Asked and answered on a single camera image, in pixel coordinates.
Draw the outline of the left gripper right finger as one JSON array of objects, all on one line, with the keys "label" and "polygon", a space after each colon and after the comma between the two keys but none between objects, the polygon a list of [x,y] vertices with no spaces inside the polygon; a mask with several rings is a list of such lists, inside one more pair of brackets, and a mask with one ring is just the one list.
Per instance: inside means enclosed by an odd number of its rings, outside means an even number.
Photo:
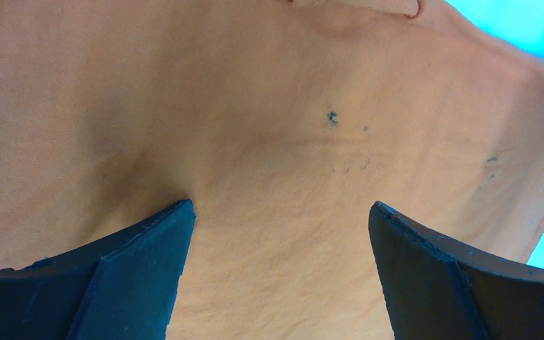
[{"label": "left gripper right finger", "polygon": [[376,202],[369,235],[396,339],[544,339],[544,269]]}]

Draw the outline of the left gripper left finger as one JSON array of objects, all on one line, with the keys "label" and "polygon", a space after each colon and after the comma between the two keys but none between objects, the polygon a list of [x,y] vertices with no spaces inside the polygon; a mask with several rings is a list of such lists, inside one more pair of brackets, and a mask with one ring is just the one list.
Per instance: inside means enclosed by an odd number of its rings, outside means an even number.
[{"label": "left gripper left finger", "polygon": [[119,232],[0,270],[0,339],[164,339],[195,224],[182,200]]}]

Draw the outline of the orange t shirt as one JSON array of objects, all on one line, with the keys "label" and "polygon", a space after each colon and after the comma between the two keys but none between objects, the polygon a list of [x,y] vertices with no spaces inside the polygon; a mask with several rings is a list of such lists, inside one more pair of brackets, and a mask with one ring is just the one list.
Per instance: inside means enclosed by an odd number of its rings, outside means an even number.
[{"label": "orange t shirt", "polygon": [[374,202],[537,244],[544,60],[445,1],[0,1],[0,269],[181,199],[169,339],[391,339]]}]

